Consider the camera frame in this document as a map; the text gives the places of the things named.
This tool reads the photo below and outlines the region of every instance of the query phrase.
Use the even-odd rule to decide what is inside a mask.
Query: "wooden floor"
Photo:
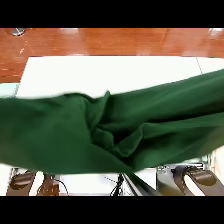
[[[19,82],[29,56],[162,55],[224,57],[223,28],[0,29],[0,83]]]

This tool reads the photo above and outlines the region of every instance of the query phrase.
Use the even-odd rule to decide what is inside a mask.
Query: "dark green fabric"
[[[220,147],[223,135],[224,70],[97,99],[0,100],[0,162],[49,173],[181,162]]]

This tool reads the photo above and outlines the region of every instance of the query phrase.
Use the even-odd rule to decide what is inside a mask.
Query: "green cloth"
[[[129,173],[223,144],[224,70],[96,99],[0,99],[0,162],[31,170]]]

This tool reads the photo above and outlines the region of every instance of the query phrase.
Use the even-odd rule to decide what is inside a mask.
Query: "brown wooden surface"
[[[222,28],[0,29],[0,83],[19,82],[29,56],[162,55],[224,57]]]

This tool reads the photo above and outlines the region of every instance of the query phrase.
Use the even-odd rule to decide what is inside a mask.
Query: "reddish-brown floor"
[[[29,56],[163,55],[224,57],[223,28],[0,29],[0,83],[19,82]]]

